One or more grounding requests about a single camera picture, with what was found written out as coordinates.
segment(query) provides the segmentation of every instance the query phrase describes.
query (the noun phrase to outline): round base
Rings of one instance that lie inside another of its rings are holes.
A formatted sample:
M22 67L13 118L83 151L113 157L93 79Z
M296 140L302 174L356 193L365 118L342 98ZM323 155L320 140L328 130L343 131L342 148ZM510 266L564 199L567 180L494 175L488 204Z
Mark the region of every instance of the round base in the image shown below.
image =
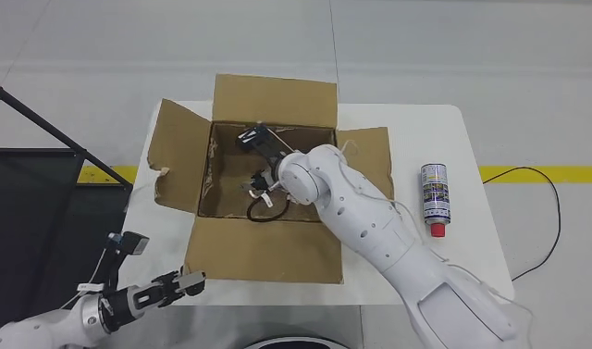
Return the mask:
M245 349L348 349L327 339L312 337L282 337L263 340Z

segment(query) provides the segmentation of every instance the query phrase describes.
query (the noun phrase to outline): table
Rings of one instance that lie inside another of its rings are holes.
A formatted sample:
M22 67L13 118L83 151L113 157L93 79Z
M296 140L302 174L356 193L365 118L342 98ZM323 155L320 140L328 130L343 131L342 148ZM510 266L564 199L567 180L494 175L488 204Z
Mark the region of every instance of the table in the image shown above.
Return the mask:
M212 102L180 102L204 118L212 117ZM157 172L148 168L148 147L160 104L144 143L138 176L129 200L124 231L150 237L143 255L130 256L119 272L119 287L144 284L179 269L183 263L194 216L154 202ZM426 163L448 167L452 223L444 239L432 247L454 264L513 299L514 289L481 183L475 156L455 106L340 104L338 129L388 127L396 199L421 219L419 170ZM413 227L406 218L406 224ZM342 249L342 285L246 280L208 280L205 291L186 296L177 305L394 305L395 290L363 258Z

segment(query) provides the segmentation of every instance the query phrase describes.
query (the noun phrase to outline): yellow line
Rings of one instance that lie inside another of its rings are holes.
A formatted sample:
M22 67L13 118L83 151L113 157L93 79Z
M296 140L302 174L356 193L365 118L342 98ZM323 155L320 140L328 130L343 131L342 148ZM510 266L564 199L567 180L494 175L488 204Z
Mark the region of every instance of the yellow line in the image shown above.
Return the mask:
M514 167L479 167L483 181ZM555 183L592 183L592 167L533 167ZM546 183L547 180L532 170L515 170L492 183Z
M479 167L483 181L514 167ZM547 174L556 183L592 183L592 167L534 167ZM138 167L113 167L123 178L134 182ZM79 183L117 183L97 167L84 167L78 178ZM492 183L545 183L540 174L532 170L515 170Z
M136 181L138 167L112 167L113 170L130 182ZM97 167L83 167L78 177L78 183L117 183L116 180L107 175Z

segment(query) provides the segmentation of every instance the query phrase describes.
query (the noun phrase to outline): floor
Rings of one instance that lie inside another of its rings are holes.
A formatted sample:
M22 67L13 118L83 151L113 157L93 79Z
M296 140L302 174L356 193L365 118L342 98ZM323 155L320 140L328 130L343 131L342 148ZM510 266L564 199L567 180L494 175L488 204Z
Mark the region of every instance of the floor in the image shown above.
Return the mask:
M217 72L335 81L341 103L456 105L479 165L590 165L591 17L590 0L0 0L0 83L110 165L137 164L160 98L211 98ZM59 146L26 124L0 106L0 146ZM535 348L588 347L592 186L558 190L557 252L516 297L536 314ZM516 275L552 244L552 192L490 184L487 196ZM104 347L238 348L289 332L421 347L396 306L147 316Z

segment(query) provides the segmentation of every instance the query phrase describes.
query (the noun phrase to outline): cardboard box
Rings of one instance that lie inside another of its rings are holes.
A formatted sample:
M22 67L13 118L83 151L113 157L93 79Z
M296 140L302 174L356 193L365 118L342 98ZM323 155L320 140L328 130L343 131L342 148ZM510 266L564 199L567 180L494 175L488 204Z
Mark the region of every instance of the cardboard box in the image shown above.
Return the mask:
M196 214L184 270L204 270L210 279L341 283L341 243L314 206L292 204L268 223L246 218L252 199L240 185L265 161L234 140L258 121L303 152L354 140L361 154L346 152L349 165L392 198L387 129L336 131L336 84L217 75L213 121L163 100L148 153L150 167L161 171L155 201ZM253 215L276 214L285 198L274 196L274 208Z

